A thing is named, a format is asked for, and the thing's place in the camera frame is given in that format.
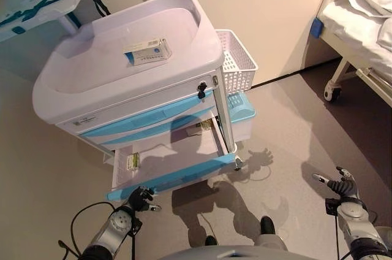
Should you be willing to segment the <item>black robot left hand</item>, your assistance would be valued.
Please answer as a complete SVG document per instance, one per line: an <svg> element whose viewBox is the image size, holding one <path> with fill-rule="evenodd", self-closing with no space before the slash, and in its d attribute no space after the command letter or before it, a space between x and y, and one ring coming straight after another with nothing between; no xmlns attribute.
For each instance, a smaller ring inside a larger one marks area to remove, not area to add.
<svg viewBox="0 0 392 260"><path fill-rule="evenodd" d="M130 205L135 212L159 212L162 210L162 207L151 203L153 201L153 195L154 191L151 188L139 186L129 196L127 204Z"/></svg>

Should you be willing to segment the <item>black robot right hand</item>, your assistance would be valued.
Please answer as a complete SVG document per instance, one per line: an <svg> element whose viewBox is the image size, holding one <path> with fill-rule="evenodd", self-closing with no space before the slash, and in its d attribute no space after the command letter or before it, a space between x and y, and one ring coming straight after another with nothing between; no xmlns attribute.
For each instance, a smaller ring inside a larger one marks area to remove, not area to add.
<svg viewBox="0 0 392 260"><path fill-rule="evenodd" d="M337 167L336 170L341 175L340 180L332 180L320 174L312 174L312 178L337 194L339 202L355 202L358 204L361 199L353 175L346 168Z"/></svg>

